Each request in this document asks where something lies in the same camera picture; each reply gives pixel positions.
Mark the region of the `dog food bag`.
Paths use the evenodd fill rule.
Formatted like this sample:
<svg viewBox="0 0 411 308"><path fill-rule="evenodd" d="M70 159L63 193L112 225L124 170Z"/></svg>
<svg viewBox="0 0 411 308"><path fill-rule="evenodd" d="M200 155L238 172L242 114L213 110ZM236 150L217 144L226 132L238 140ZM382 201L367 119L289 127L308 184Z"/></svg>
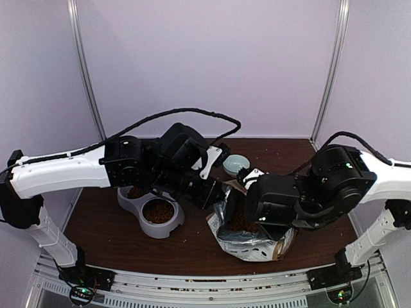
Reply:
<svg viewBox="0 0 411 308"><path fill-rule="evenodd" d="M226 223L232 216L234 202L245 195L233 186L234 180L223 183L225 199L212 206L213 213L206 217L207 224L220 248L229 255L246 262L280 261L295 241L294 228L260 225L257 234L232 232Z"/></svg>

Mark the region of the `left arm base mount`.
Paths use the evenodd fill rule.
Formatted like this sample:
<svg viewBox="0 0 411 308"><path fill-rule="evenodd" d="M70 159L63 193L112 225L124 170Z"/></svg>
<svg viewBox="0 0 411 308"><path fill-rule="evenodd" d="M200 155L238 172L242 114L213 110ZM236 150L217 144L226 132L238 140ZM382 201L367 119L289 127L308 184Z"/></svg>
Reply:
<svg viewBox="0 0 411 308"><path fill-rule="evenodd" d="M110 291L114 282L115 273L111 270L92 266L57 267L59 279L70 286L82 286L102 291Z"/></svg>

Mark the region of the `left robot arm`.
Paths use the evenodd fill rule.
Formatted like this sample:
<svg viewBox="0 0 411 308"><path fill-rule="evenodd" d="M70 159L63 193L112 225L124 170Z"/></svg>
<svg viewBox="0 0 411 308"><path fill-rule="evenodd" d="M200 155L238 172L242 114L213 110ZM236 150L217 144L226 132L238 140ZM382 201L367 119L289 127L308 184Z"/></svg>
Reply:
<svg viewBox="0 0 411 308"><path fill-rule="evenodd" d="M1 173L1 214L12 227L27 230L79 285L92 280L80 247L49 217L42 195L82 187L134 186L168 193L206 209L223 197L210 176L229 155L226 144L207 142L196 130L176 123L157 139L121 135L74 152L29 157L17 150Z"/></svg>

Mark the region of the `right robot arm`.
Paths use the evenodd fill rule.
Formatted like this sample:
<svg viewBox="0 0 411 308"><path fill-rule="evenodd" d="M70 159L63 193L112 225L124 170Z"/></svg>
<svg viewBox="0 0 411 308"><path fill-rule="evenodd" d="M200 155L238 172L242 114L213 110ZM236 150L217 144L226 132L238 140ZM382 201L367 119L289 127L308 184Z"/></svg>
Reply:
<svg viewBox="0 0 411 308"><path fill-rule="evenodd" d="M409 162L385 157L353 133L337 132L300 168L307 173L240 169L237 181L247 192L245 217L262 225L317 230L360 204L385 201L376 221L340 251L329 269L333 282L343 283L389 234L410 229Z"/></svg>

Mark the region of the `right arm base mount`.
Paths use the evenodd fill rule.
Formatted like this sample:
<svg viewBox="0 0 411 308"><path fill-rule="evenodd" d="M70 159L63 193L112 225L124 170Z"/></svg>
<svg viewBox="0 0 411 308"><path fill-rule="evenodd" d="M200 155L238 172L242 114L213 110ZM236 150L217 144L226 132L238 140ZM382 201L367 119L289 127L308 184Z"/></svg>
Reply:
<svg viewBox="0 0 411 308"><path fill-rule="evenodd" d="M328 288L362 278L362 268L341 269L336 264L323 268L311 269L307 273L311 290Z"/></svg>

